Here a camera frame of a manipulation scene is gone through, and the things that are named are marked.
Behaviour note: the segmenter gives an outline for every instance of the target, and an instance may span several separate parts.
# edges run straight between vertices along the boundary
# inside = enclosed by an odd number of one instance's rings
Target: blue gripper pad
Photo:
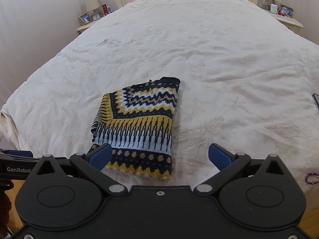
[[[98,170],[102,170],[103,167],[111,161],[112,147],[110,144],[105,143],[93,151],[85,155],[84,159]]]
[[[33,153],[31,151],[8,150],[5,153],[12,156],[24,156],[33,158]]]
[[[217,144],[211,144],[209,146],[208,157],[220,171],[229,166],[235,160],[235,155]]]

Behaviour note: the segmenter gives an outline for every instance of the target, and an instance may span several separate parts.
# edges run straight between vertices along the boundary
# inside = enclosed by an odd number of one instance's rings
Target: folded sweater
[[[172,122],[180,80],[125,87],[103,96],[91,127],[91,150],[109,143],[113,157],[106,168],[169,179],[172,173]]]

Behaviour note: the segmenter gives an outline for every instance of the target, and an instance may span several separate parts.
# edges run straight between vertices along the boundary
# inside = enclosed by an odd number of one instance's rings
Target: red object
[[[102,5],[105,15],[109,14],[106,4]]]

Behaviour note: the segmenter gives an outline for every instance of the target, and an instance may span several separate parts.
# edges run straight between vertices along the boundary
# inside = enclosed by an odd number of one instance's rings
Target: nightstand
[[[96,21],[93,21],[87,25],[83,25],[81,27],[78,28],[78,32],[79,34],[81,34],[82,32],[84,32],[86,29],[90,28],[93,24],[95,24],[96,22],[98,22],[100,19],[96,20]]]
[[[282,16],[282,15],[271,13],[269,10],[266,10],[266,9],[263,9],[263,10],[268,12],[272,17],[280,21],[282,24],[284,24],[288,29],[290,29],[294,33],[298,35],[300,34],[300,31],[303,28],[303,25],[297,20],[290,18],[289,16]]]

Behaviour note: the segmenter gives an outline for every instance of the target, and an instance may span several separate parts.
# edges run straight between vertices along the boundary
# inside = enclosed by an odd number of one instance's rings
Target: wooden floor
[[[10,211],[10,221],[9,228],[12,231],[17,231],[21,227],[23,227],[18,213],[16,212],[14,201],[16,195],[23,185],[24,181],[13,181],[14,188],[12,190],[6,191],[6,194],[9,196],[12,202],[12,209]],[[314,210],[309,210],[304,213],[302,220],[299,224],[299,227],[304,230],[308,235],[310,235],[313,239],[319,237],[319,208]]]

